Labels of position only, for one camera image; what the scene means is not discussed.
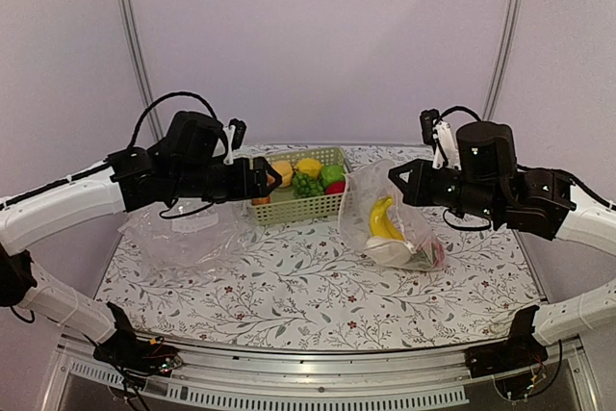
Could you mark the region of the green toy grapes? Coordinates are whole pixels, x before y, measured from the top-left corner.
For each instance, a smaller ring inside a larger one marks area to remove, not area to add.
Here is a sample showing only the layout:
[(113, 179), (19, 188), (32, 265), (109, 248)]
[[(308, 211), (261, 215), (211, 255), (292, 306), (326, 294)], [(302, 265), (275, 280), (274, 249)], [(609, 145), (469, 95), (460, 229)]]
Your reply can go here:
[(324, 195), (324, 188), (321, 182), (306, 173), (297, 172), (293, 177), (292, 186), (294, 196), (297, 199)]

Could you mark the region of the yellow toy banana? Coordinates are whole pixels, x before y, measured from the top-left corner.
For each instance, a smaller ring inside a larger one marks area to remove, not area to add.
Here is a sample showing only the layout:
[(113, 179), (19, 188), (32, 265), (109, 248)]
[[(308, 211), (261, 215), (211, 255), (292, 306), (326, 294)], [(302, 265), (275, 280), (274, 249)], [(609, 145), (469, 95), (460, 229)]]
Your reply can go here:
[(370, 214), (370, 230), (374, 237), (403, 241), (404, 237), (393, 225), (389, 217), (389, 208), (394, 204), (391, 195), (377, 199), (372, 205)]

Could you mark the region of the red orange toy mango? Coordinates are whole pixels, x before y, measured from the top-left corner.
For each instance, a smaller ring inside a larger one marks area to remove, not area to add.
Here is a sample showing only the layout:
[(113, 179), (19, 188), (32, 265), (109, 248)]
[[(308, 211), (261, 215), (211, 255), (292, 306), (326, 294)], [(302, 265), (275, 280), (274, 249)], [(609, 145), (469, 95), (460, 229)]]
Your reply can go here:
[[(275, 183), (275, 178), (271, 175), (268, 175), (268, 186), (272, 186)], [(263, 197), (258, 197), (258, 198), (253, 198), (251, 200), (251, 204), (253, 206), (258, 206), (258, 205), (264, 205), (264, 204), (269, 204), (270, 203), (270, 195), (267, 196), (263, 196)]]

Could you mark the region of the orange toy fruit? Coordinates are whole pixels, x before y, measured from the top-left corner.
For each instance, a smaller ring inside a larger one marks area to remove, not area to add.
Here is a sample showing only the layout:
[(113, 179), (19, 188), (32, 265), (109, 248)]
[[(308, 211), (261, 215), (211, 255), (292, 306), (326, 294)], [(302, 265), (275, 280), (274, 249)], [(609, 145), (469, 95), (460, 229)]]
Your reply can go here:
[(281, 188), (288, 188), (292, 185), (294, 168), (289, 161), (281, 160), (275, 161), (272, 164), (273, 169), (281, 176)]

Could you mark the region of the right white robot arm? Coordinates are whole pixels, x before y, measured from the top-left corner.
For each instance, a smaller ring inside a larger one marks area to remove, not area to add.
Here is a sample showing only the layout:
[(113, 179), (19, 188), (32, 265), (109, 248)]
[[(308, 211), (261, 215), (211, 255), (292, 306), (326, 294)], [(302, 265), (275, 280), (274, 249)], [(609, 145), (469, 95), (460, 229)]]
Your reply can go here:
[[(388, 177), (404, 204), (443, 207), (456, 216), (488, 220), (494, 229), (615, 252), (615, 205), (561, 169), (521, 167), (509, 126), (474, 121), (448, 147), (440, 134), (426, 139), (433, 161), (394, 167)], [(505, 340), (465, 352), (472, 377), (529, 367), (548, 358), (548, 346), (615, 319), (615, 283), (566, 299), (531, 305), (514, 315)]]

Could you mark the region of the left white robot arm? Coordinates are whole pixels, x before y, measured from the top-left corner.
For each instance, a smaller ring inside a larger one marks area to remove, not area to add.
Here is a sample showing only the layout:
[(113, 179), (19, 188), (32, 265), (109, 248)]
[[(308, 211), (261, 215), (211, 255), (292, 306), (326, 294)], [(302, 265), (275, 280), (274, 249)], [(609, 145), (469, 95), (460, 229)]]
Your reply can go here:
[(182, 364), (162, 338), (138, 338), (117, 305), (98, 302), (35, 263), (29, 247), (95, 218), (180, 198), (205, 207), (268, 196), (282, 177), (263, 157), (237, 158), (245, 125), (197, 112), (177, 113), (149, 148), (129, 144), (104, 161), (1, 201), (1, 305), (68, 326), (94, 346), (94, 358), (122, 372), (165, 375)]

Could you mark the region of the pink zip top bag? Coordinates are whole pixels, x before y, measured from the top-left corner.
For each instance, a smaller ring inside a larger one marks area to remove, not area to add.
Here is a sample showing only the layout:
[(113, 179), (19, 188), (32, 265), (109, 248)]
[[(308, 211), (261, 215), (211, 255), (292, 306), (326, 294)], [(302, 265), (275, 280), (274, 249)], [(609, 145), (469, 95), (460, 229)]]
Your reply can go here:
[(394, 163), (379, 160), (346, 176), (338, 231), (351, 250), (386, 268), (435, 271), (446, 263), (432, 227), (388, 178)]

